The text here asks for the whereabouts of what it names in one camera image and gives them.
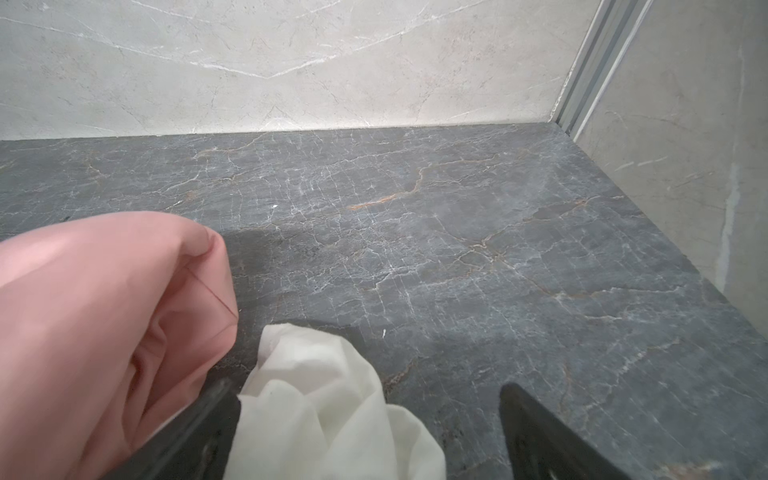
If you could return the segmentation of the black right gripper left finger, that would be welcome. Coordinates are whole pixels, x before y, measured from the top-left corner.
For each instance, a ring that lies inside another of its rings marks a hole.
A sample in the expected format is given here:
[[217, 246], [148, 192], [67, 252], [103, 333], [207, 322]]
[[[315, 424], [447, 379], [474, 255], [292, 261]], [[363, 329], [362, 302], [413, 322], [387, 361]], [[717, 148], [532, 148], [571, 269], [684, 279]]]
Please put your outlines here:
[[233, 382], [222, 379], [103, 477], [108, 480], [222, 479], [240, 412]]

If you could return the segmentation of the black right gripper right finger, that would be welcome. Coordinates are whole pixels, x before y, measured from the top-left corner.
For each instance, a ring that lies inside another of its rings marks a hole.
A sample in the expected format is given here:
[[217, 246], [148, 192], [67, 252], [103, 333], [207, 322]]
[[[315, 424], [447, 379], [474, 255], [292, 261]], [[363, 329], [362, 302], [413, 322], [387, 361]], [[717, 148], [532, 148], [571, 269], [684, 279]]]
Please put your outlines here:
[[516, 383], [502, 386], [499, 415], [515, 479], [629, 479]]

